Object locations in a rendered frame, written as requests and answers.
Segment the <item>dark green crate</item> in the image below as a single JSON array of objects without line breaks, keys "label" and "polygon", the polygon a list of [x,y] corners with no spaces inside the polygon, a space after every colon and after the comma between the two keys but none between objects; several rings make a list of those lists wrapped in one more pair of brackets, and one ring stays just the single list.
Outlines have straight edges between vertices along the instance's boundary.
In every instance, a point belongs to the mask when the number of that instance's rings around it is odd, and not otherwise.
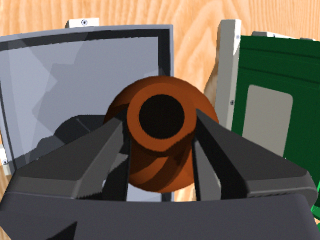
[{"label": "dark green crate", "polygon": [[231,131],[309,171],[320,221],[320,41],[240,35]]}]

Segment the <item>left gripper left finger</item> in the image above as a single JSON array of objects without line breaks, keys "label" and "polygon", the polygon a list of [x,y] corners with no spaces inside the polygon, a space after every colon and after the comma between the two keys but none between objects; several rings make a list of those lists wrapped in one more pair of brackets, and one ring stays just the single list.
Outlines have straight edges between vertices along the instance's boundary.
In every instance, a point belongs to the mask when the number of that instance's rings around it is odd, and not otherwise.
[{"label": "left gripper left finger", "polygon": [[127,110],[123,109],[99,128],[15,170],[5,192],[16,190],[70,195],[83,200],[127,201],[132,145],[127,132]]}]

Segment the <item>grey rectangular tray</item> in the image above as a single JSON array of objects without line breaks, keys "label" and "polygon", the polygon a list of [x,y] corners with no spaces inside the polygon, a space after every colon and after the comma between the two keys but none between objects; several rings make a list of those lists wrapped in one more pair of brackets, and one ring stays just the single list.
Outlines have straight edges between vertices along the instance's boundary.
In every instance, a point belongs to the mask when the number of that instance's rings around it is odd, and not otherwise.
[{"label": "grey rectangular tray", "polygon": [[174,76],[174,24],[0,36],[0,130],[11,175],[102,126],[122,89],[155,75]]}]

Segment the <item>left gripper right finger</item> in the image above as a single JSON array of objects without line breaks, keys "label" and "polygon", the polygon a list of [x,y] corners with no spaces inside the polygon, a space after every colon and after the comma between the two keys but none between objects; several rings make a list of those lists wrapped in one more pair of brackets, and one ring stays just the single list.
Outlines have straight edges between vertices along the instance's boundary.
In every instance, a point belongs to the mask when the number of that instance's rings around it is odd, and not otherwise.
[{"label": "left gripper right finger", "polygon": [[318,190],[308,170],[224,128],[198,108],[196,114],[191,141],[196,201],[297,193],[313,207]]}]

